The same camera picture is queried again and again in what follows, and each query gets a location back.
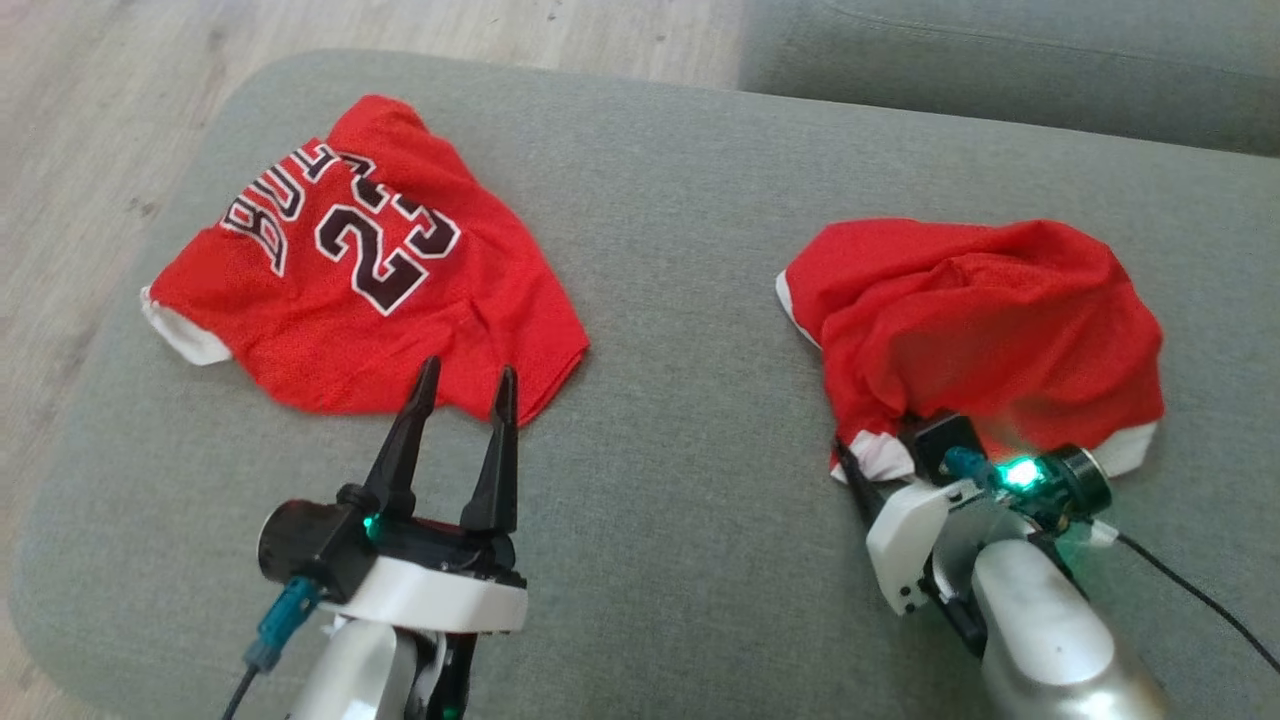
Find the grey sofa seat cushion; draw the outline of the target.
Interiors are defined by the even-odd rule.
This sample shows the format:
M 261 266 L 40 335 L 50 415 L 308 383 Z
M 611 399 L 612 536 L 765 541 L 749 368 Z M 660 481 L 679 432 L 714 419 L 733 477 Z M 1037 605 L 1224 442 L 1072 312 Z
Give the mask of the grey sofa seat cushion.
M 1280 158 L 1280 0 L 748 0 L 739 87 Z

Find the plain red garment white trim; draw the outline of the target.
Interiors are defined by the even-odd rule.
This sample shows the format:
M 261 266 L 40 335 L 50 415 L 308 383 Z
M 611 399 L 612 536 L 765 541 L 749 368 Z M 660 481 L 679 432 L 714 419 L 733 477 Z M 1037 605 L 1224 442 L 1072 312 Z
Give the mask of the plain red garment white trim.
M 916 473 L 910 418 L 966 416 L 1000 462 L 1078 445 L 1111 477 L 1164 419 L 1162 327 L 1114 251 L 1060 222 L 838 222 L 774 295 L 869 480 Z

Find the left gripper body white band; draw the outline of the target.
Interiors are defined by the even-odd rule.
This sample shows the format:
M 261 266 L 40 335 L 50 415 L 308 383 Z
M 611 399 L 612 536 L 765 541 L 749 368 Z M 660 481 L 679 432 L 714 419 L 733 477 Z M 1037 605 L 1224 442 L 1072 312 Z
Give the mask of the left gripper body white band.
M 421 633 L 524 629 L 529 589 L 508 536 L 385 512 L 367 519 L 364 534 L 375 564 L 349 600 L 325 600 L 321 610 Z

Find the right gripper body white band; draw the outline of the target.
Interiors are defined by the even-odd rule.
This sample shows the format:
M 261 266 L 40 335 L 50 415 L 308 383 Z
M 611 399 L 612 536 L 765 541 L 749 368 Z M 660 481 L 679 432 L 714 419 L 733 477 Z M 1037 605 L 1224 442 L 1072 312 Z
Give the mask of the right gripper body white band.
M 1039 659 L 1034 605 L 1023 600 L 1018 574 L 1029 566 L 1006 552 L 1000 571 L 979 571 L 980 553 L 1001 541 L 1027 541 L 1034 527 L 974 480 L 933 486 L 914 480 L 892 493 L 867 537 L 876 579 L 900 616 L 934 605 L 977 657 L 989 639 L 1012 659 Z M 988 591 L 980 589 L 987 579 Z

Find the red jersey number 23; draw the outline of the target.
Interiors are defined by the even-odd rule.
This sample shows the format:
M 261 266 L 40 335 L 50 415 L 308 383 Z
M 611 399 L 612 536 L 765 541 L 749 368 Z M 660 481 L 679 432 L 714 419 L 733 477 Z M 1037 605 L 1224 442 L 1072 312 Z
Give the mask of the red jersey number 23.
M 526 425 L 590 345 L 517 214 L 381 95 L 248 182 L 140 305 L 187 363 L 238 363 L 275 402 L 323 415 L 393 414 L 438 357 L 438 402 L 479 419 L 512 366 Z

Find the grey fabric ottoman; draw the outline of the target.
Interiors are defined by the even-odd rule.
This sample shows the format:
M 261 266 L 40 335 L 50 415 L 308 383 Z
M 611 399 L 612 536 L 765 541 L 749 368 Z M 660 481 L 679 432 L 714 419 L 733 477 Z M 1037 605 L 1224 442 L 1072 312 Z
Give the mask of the grey fabric ottoman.
M 530 227 L 591 347 L 520 438 L 526 629 L 481 641 L 467 720 L 984 720 L 936 611 L 896 618 L 827 474 L 833 423 L 776 274 L 859 217 L 1048 218 L 1158 318 L 1167 413 L 1111 521 L 1280 651 L 1280 159 L 965 117 L 308 53 L 212 122 L 79 369 L 9 606 L 64 691 L 216 720 L 276 596 L 266 515 L 361 480 L 385 416 L 193 368 L 137 295 L 364 94 L 412 104 Z

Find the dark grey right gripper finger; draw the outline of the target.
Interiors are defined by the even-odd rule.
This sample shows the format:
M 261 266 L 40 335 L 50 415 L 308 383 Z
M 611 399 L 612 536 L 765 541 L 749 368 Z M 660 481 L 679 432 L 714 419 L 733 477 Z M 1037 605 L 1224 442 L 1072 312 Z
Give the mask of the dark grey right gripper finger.
M 837 441 L 837 460 L 861 520 L 867 527 L 873 527 L 884 509 L 884 496 L 861 471 L 861 466 L 850 447 L 840 439 Z

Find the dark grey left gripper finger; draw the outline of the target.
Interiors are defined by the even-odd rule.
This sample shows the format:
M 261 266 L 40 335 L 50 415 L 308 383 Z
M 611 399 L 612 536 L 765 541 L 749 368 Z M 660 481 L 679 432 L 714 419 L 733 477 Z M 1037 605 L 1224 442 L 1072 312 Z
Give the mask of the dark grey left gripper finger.
M 474 534 L 509 534 L 518 527 L 518 377 L 503 368 L 492 405 L 492 437 L 460 525 Z
M 411 516 L 416 505 L 412 491 L 422 433 L 433 415 L 442 363 L 430 356 L 419 370 L 417 379 L 404 406 L 397 414 L 364 488 L 378 501 L 376 514 L 383 516 Z

